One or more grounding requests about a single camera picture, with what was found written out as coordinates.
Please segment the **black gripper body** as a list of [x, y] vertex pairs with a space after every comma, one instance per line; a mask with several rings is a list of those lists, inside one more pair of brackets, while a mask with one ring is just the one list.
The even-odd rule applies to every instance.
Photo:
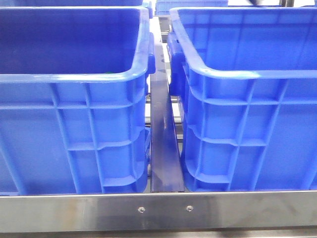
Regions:
[[266, 5], [265, 0], [248, 0], [251, 5]]

